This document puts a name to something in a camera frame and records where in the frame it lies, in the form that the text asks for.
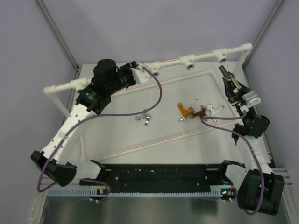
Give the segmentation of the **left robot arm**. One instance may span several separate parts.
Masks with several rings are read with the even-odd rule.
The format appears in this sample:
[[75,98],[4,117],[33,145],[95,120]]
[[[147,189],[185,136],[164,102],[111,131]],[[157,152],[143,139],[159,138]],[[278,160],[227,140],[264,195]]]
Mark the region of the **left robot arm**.
[[98,61],[91,83],[80,90],[67,120],[49,144],[31,155],[31,160],[43,174],[61,187],[84,178],[96,185],[105,182],[106,174],[98,162],[72,162],[69,156],[90,125],[91,116],[101,114],[114,93],[137,84],[136,69],[136,61],[120,67],[112,59]]

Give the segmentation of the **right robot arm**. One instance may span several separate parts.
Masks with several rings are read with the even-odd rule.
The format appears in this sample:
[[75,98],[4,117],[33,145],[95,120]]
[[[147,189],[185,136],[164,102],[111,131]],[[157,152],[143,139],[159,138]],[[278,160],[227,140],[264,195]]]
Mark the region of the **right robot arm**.
[[253,90],[234,78],[224,78],[223,82],[225,96],[242,121],[231,130],[244,162],[243,170],[236,172],[240,177],[234,182],[238,206],[249,215],[260,212],[274,216],[278,213],[285,182],[268,165],[258,143],[270,121],[256,113],[254,107],[261,99]]

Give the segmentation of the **dark grey faucet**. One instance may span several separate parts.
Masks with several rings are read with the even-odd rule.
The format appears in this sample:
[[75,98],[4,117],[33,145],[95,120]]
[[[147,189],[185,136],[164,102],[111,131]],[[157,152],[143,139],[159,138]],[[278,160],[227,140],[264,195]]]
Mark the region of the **dark grey faucet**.
[[226,70],[226,68],[221,65],[219,67],[219,70],[220,72],[223,74],[223,76],[225,77],[226,80],[228,81],[232,81],[234,86],[237,88],[237,89],[241,89],[241,85],[239,84],[239,82],[236,80],[235,76],[233,73],[229,72]]

